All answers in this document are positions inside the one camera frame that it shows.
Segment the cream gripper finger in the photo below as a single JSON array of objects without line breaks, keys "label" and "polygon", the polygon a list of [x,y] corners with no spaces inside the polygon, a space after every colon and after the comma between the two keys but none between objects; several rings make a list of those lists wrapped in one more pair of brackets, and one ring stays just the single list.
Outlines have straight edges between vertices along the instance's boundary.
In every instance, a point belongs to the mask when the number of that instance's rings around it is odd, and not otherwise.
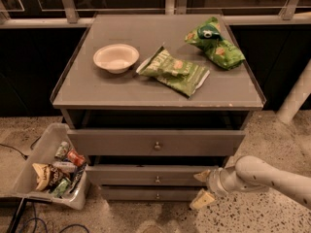
[{"label": "cream gripper finger", "polygon": [[201,189],[196,197],[191,201],[190,208],[192,210],[200,210],[203,207],[213,203],[216,200],[215,196],[205,189]]},{"label": "cream gripper finger", "polygon": [[193,177],[199,182],[205,183],[210,175],[210,170],[204,170],[200,173],[194,174]]}]

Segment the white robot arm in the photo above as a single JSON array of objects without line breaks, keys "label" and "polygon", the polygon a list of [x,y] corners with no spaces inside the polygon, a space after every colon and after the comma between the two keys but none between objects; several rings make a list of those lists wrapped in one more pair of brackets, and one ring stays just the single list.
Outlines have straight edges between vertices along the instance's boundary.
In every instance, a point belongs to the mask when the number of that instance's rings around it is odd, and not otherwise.
[{"label": "white robot arm", "polygon": [[193,177],[206,184],[191,201],[200,210],[231,192],[255,192],[273,188],[311,209],[311,178],[277,169],[255,156],[242,156],[234,166],[204,170]]}]

